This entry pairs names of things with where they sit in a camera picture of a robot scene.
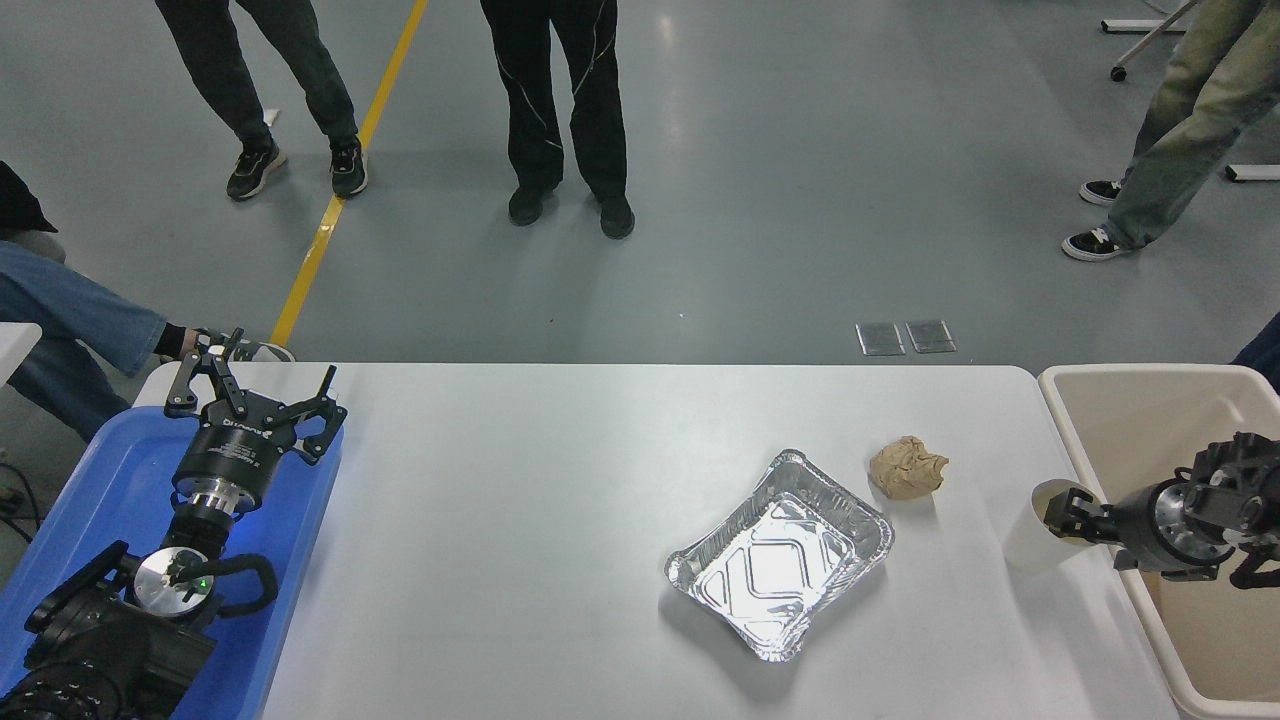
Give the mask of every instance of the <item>yellow floor line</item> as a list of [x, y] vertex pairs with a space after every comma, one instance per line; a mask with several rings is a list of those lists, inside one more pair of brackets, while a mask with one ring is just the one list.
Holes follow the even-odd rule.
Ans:
[[[383, 81], [378, 85], [378, 92], [374, 94], [374, 102], [369, 106], [369, 113], [365, 114], [365, 122], [361, 124], [360, 131], [360, 142], [365, 146], [366, 152], [369, 151], [369, 146], [372, 145], [378, 122], [383, 117], [383, 109], [387, 108], [387, 99], [390, 97], [392, 88], [396, 87], [396, 78], [399, 76], [401, 65], [404, 64], [404, 56], [408, 55], [410, 46], [413, 45], [413, 36], [417, 35], [417, 27], [422, 22], [422, 13], [426, 10], [429, 1], [415, 0], [413, 12], [410, 13], [408, 20], [404, 23], [399, 42], [396, 44], [396, 51], [392, 53], [392, 59], [387, 63], [387, 72], [383, 73]], [[302, 313], [302, 304], [306, 302], [307, 293], [311, 292], [311, 283], [320, 270], [320, 261], [324, 260], [325, 250], [329, 249], [329, 238], [333, 237], [333, 229], [338, 225], [338, 218], [342, 217], [343, 205], [346, 205], [346, 201], [340, 197], [332, 197], [329, 200], [329, 208], [325, 209], [324, 218], [320, 219], [320, 227], [311, 240], [311, 247], [307, 250], [306, 258], [302, 259], [298, 277], [294, 278], [293, 288], [284, 300], [284, 309], [280, 310], [280, 318], [275, 322], [275, 329], [271, 331], [271, 342], [288, 345], [289, 336], [293, 334], [293, 325], [297, 324], [298, 315]]]

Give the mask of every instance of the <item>crumpled paper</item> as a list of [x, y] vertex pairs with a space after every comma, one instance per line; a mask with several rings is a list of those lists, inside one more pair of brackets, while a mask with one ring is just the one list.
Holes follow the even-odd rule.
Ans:
[[872, 482], [890, 500], [915, 500], [942, 486], [942, 468], [950, 461], [927, 451], [920, 438], [906, 436], [872, 457]]

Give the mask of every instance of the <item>concrete floor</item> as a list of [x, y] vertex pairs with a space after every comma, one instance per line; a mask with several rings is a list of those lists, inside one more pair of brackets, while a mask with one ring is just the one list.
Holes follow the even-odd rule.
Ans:
[[[315, 0], [362, 115], [412, 3]], [[506, 96], [474, 0], [429, 4], [291, 347], [447, 363], [1222, 363], [1280, 307], [1280, 186], [1212, 178], [1157, 245], [1070, 260], [1076, 197], [1129, 156], [1172, 38], [1107, 77], [1138, 0], [623, 0], [635, 233], [566, 182], [506, 219]], [[289, 152], [223, 195], [234, 137], [151, 4], [10, 0], [0, 147], [69, 263], [179, 324], [275, 325], [329, 202], [324, 137], [248, 17], [241, 41]], [[567, 70], [556, 60], [562, 120]], [[1271, 118], [1229, 160], [1280, 161]], [[855, 324], [943, 319], [957, 352], [864, 357]], [[127, 396], [138, 380], [116, 378]], [[49, 500], [83, 446], [0, 393], [0, 446]], [[0, 534], [0, 577], [20, 553]]]

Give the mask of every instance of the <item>paper cup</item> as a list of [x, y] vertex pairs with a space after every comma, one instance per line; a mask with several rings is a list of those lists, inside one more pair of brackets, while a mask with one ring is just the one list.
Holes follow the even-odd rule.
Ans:
[[1048, 480], [1032, 491], [1030, 500], [1019, 510], [1014, 525], [1005, 536], [1005, 561], [1011, 568], [1024, 573], [1043, 573], [1091, 547], [1083, 538], [1060, 538], [1044, 525], [1048, 501], [1070, 488], [1088, 492], [1084, 486], [1071, 480]]

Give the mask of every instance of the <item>foil container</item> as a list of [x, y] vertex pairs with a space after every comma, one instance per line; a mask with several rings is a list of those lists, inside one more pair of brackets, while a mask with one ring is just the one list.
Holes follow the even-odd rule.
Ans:
[[786, 662], [814, 614], [879, 565], [892, 543], [883, 515], [804, 454], [783, 450], [737, 510], [671, 553], [667, 579], [760, 660]]

